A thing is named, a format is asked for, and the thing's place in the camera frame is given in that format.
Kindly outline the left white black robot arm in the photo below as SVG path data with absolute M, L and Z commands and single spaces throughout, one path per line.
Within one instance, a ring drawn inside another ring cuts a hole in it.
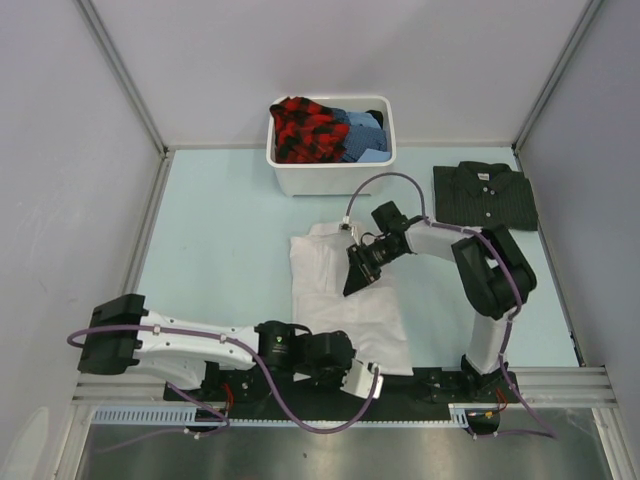
M 145 308 L 145 297 L 126 294 L 93 309 L 88 331 L 68 343 L 81 350 L 78 371 L 154 376 L 197 398 L 214 397 L 221 376 L 209 366 L 249 371 L 259 362 L 305 378 L 342 378 L 356 352 L 343 331 L 317 333 L 276 320 L 220 327 L 179 320 Z

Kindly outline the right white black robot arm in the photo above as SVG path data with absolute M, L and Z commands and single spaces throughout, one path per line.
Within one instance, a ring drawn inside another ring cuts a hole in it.
M 392 201 L 376 208 L 372 218 L 380 234 L 370 243 L 357 241 L 346 249 L 343 295 L 373 285 L 384 266 L 404 255 L 452 262 L 475 312 L 469 347 L 461 358 L 462 391 L 473 401 L 484 401 L 500 380 L 512 388 L 506 350 L 514 317 L 537 287 L 537 279 L 509 229 L 497 225 L 475 231 L 420 216 L 408 218 Z

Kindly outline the white long sleeve shirt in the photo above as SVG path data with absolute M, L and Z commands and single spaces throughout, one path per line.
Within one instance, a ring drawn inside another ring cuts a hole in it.
M 345 297 L 349 231 L 337 222 L 313 225 L 290 239 L 292 317 L 317 333 L 341 330 L 364 363 L 387 375 L 411 376 L 409 341 L 392 276 Z

